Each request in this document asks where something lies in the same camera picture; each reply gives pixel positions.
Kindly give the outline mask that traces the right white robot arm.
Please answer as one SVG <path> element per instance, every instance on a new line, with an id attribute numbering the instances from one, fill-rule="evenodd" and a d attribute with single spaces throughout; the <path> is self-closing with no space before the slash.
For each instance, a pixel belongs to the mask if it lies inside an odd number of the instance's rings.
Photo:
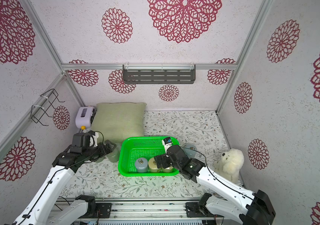
<path id="1" fill-rule="evenodd" d="M 187 180 L 207 187 L 221 196 L 206 193 L 192 212 L 203 216 L 223 216 L 242 225 L 271 225 L 276 212 L 268 195 L 233 184 L 196 158 L 189 158 L 179 145 L 166 145 L 165 153 L 155 156 L 160 168 L 173 167 Z"/>

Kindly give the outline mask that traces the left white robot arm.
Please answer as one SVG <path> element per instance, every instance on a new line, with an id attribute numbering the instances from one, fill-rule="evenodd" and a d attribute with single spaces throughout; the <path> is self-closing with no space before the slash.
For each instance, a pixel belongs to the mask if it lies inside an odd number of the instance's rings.
<path id="1" fill-rule="evenodd" d="M 72 143 L 57 155 L 44 183 L 13 224 L 71 225 L 81 217 L 98 215 L 95 198 L 80 195 L 57 215 L 49 217 L 65 185 L 78 169 L 83 164 L 98 161 L 116 149 L 115 143 L 109 140 L 98 142 L 97 138 L 98 132 L 94 131 L 73 135 Z"/>

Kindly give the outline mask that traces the beige tea canister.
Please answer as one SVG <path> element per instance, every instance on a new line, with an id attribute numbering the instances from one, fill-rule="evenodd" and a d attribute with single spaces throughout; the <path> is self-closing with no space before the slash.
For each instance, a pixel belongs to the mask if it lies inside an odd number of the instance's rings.
<path id="1" fill-rule="evenodd" d="M 162 171 L 165 173 L 171 173 L 173 172 L 174 168 L 173 167 L 167 167 L 167 168 L 162 168 Z"/>
<path id="2" fill-rule="evenodd" d="M 151 173 L 158 173 L 161 171 L 161 169 L 157 167 L 154 157 L 148 160 L 148 168 Z"/>

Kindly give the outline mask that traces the blue-grey tea canister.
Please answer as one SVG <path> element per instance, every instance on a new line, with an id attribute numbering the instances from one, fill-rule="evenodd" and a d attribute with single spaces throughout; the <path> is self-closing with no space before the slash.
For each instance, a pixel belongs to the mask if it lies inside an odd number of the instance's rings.
<path id="1" fill-rule="evenodd" d="M 189 158 L 195 158 L 196 154 L 197 154 L 197 148 L 195 145 L 191 144 L 191 143 L 185 143 L 182 146 L 182 149 L 184 150 L 185 154 L 189 157 Z"/>
<path id="2" fill-rule="evenodd" d="M 135 168 L 138 173 L 148 172 L 148 160 L 146 158 L 138 158 L 135 161 Z"/>

